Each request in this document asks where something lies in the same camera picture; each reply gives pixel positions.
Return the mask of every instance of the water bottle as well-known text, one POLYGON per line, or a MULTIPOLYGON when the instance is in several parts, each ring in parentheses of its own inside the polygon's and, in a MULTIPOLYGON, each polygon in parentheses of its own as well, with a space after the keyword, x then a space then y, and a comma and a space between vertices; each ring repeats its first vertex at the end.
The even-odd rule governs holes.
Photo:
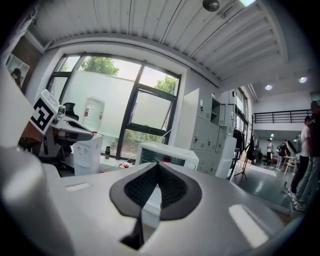
POLYGON ((85 102, 82 124, 92 132, 98 132, 105 111, 105 102, 97 97, 89 97, 85 102))

